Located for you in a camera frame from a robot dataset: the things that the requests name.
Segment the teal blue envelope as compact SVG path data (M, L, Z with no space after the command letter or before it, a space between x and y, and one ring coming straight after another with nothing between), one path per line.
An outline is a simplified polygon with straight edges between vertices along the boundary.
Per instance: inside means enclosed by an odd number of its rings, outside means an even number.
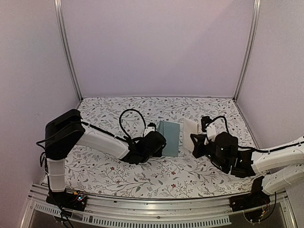
M166 139L166 146L162 150L162 155L178 157L180 125L178 123L160 121L157 131Z

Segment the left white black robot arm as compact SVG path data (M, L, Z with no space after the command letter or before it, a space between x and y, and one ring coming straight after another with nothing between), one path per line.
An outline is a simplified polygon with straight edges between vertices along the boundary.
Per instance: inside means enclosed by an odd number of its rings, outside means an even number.
M123 162L137 165L151 157L161 157L166 139L156 131L153 123L144 125L141 137L132 138L126 133L121 138L84 122L80 111L71 109L49 122L45 127L45 138L36 144L44 149L51 196L60 206L67 206L71 197L65 192L65 159L75 145L105 152Z

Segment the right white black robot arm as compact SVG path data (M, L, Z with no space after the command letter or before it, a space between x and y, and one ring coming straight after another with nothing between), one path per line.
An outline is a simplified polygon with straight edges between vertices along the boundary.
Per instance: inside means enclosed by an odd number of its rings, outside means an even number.
M252 192L246 195L249 207L256 207L264 194L278 190L304 179L304 138L268 149L238 145L238 138L222 132L209 139L207 134L190 134L195 158L207 157L225 174L238 178L255 177Z

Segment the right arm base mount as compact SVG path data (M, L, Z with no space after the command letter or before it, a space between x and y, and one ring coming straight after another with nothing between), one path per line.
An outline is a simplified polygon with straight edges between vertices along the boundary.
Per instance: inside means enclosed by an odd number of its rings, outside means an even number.
M229 206L233 212L251 209L270 203L270 196L263 193L248 193L229 198Z

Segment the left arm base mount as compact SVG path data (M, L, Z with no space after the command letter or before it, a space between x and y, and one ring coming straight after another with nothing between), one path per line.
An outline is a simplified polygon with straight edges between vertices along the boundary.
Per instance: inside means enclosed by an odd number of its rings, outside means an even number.
M72 209L77 211L85 211L87 204L87 194L82 191L52 192L49 191L46 203L57 206L60 209Z

